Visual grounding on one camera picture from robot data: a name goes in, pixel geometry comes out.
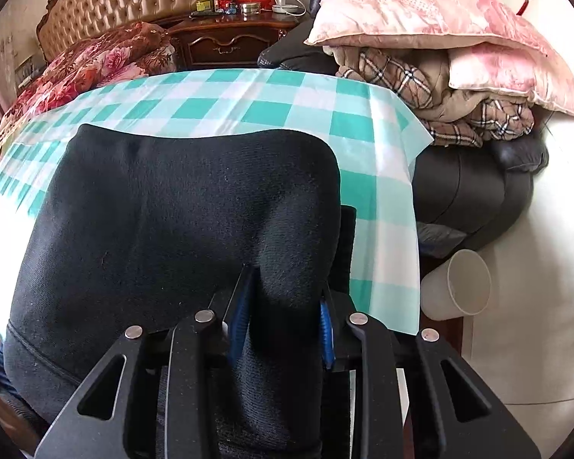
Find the power cord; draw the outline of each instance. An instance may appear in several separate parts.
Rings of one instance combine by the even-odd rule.
[[[300,6],[303,8],[303,12],[301,14],[293,14],[289,10],[287,10],[283,6],[283,4],[284,4],[283,0],[281,0],[281,3],[277,2],[277,5],[283,10],[283,12],[285,12],[287,15],[290,15],[292,17],[301,17],[301,16],[305,15],[306,14],[306,7],[304,6],[304,4],[300,0],[295,0],[295,1],[297,1],[300,4]]]

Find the red box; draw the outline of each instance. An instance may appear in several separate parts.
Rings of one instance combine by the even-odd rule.
[[[258,3],[262,10],[272,10],[274,0],[217,0],[217,8],[226,9],[231,2],[236,2],[240,7],[241,3]]]

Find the folded blanket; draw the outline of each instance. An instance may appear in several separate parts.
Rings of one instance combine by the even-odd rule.
[[[389,88],[408,105],[435,145],[482,146],[510,140],[534,125],[524,98],[448,86],[446,50],[324,47],[340,66],[337,76]]]

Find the small yellow box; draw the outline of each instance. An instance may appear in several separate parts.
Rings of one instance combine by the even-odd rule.
[[[196,10],[202,12],[212,9],[212,0],[196,0]]]

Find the nightstand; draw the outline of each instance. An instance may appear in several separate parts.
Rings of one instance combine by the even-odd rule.
[[[306,17],[262,11],[187,19],[168,33],[177,41],[187,70],[257,67],[257,58]]]

